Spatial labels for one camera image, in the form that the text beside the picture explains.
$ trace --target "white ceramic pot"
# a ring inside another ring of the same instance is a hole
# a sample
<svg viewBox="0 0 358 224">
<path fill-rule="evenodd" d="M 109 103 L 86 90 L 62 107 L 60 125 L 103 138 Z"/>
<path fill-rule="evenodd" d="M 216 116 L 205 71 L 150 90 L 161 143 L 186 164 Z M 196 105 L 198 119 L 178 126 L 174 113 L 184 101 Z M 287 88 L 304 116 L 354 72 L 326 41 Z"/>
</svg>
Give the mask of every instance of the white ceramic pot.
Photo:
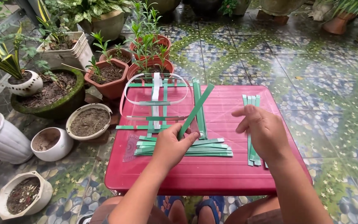
<svg viewBox="0 0 358 224">
<path fill-rule="evenodd" d="M 27 178 L 37 177 L 40 182 L 39 193 L 35 200 L 32 202 L 30 206 L 28 206 L 24 211 L 12 215 L 7 210 L 6 202 L 9 197 L 9 194 L 12 192 L 13 188 L 20 184 Z M 52 185 L 42 178 L 42 176 L 36 171 L 22 173 L 15 176 L 11 181 L 9 181 L 0 191 L 0 217 L 2 220 L 17 218 L 24 215 L 32 215 L 41 211 L 49 202 L 52 197 Z"/>
<path fill-rule="evenodd" d="M 25 83 L 12 85 L 7 82 L 6 86 L 9 89 L 9 92 L 18 96 L 31 96 L 36 93 L 38 90 L 42 89 L 42 78 L 36 72 L 26 70 L 27 72 L 31 72 L 31 79 L 26 81 Z"/>
<path fill-rule="evenodd" d="M 324 19 L 324 15 L 330 11 L 334 7 L 333 3 L 326 3 L 326 2 L 315 2 L 311 13 L 309 13 L 308 17 L 313 17 L 315 21 L 322 21 Z"/>
<path fill-rule="evenodd" d="M 42 55 L 50 67 L 60 67 L 63 63 L 87 70 L 86 66 L 91 64 L 89 61 L 93 53 L 84 32 L 66 32 L 66 34 L 70 40 L 77 40 L 72 49 L 53 51 L 48 43 L 43 43 L 37 48 L 37 52 Z"/>
<path fill-rule="evenodd" d="M 73 120 L 82 112 L 82 111 L 85 111 L 85 110 L 88 110 L 88 109 L 92 109 L 92 108 L 97 108 L 97 109 L 103 109 L 103 110 L 106 110 L 108 113 L 109 113 L 109 117 L 111 118 L 111 114 L 112 114 L 112 111 L 110 108 L 108 108 L 106 105 L 104 104 L 98 104 L 98 103 L 95 103 L 95 104 L 87 104 L 85 106 L 82 106 L 80 108 L 78 108 L 76 111 L 74 111 L 74 113 L 72 113 L 70 115 L 70 117 L 68 118 L 67 120 L 67 123 L 66 123 L 66 131 L 68 133 L 68 135 L 70 135 L 70 137 L 72 137 L 73 139 L 75 140 L 80 140 L 80 141 L 83 141 L 83 140 L 90 140 L 90 139 L 95 139 L 99 136 L 101 136 L 103 133 L 105 133 L 105 131 L 107 131 L 107 128 L 110 126 L 109 124 L 106 124 L 100 131 L 96 132 L 95 134 L 93 135 L 89 135 L 89 136 L 85 136 L 85 137 L 80 137 L 80 136 L 77 136 L 77 135 L 74 135 L 71 131 L 71 123 L 73 122 Z"/>
<path fill-rule="evenodd" d="M 0 161 L 21 164 L 32 155 L 30 140 L 0 113 Z"/>
<path fill-rule="evenodd" d="M 48 145 L 56 142 L 51 148 L 46 149 Z M 74 140 L 61 128 L 46 128 L 33 138 L 31 141 L 31 149 L 34 154 L 41 160 L 52 162 L 65 157 L 73 147 Z"/>
</svg>

